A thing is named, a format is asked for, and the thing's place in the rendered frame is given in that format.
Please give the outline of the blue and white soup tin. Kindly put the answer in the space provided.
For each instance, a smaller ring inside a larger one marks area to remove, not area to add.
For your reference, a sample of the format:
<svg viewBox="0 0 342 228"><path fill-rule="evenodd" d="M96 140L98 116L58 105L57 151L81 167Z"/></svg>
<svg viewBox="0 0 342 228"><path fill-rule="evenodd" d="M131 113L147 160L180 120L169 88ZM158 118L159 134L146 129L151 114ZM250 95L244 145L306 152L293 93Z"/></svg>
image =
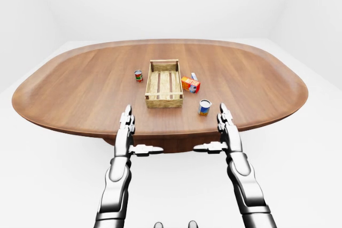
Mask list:
<svg viewBox="0 0 342 228"><path fill-rule="evenodd" d="M207 116L212 103L209 100L203 99L199 102L198 114Z"/></svg>

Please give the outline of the wooden slat tray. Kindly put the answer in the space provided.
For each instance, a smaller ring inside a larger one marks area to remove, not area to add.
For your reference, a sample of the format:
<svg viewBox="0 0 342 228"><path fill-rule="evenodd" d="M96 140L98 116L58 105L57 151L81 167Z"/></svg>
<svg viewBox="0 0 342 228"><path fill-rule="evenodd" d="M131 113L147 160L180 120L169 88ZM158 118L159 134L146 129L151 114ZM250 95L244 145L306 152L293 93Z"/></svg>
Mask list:
<svg viewBox="0 0 342 228"><path fill-rule="evenodd" d="M183 89L177 59L150 61L145 102L148 108L182 107Z"/></svg>

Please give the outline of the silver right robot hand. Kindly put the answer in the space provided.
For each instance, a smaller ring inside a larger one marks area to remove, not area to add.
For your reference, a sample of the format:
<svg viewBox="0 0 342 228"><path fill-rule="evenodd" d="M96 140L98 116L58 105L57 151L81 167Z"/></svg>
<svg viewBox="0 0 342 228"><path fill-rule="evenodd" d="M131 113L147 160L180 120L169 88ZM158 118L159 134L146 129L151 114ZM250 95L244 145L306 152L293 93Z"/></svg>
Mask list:
<svg viewBox="0 0 342 228"><path fill-rule="evenodd" d="M242 152L242 142L237 127L232 121L232 115L224 103L220 103L220 113L217 115L217 129L221 133L220 141L212 141L193 147L195 152L208 154L221 151Z"/></svg>

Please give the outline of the red butter box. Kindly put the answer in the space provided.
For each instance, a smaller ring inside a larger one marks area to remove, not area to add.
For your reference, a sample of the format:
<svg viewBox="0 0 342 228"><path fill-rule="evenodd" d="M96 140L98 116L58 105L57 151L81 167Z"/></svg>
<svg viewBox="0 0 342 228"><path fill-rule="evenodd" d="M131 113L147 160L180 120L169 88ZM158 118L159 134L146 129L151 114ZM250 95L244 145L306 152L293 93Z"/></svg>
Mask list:
<svg viewBox="0 0 342 228"><path fill-rule="evenodd" d="M186 76L182 77L181 82L182 82L182 88L186 91L197 93L200 89L199 81L193 80Z"/></svg>

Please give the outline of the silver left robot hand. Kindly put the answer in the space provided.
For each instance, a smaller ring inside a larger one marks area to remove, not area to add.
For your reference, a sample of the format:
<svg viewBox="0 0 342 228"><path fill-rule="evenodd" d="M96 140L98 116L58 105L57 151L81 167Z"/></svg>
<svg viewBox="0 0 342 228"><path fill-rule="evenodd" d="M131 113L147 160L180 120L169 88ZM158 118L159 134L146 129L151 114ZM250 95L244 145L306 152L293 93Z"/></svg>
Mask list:
<svg viewBox="0 0 342 228"><path fill-rule="evenodd" d="M132 114L130 104L120 117L120 127L116 134L114 156L130 157L131 154L137 156L149 156L149 154L159 154L164 151L161 147L147 146L139 144L134 146L133 135L135 133L135 117Z"/></svg>

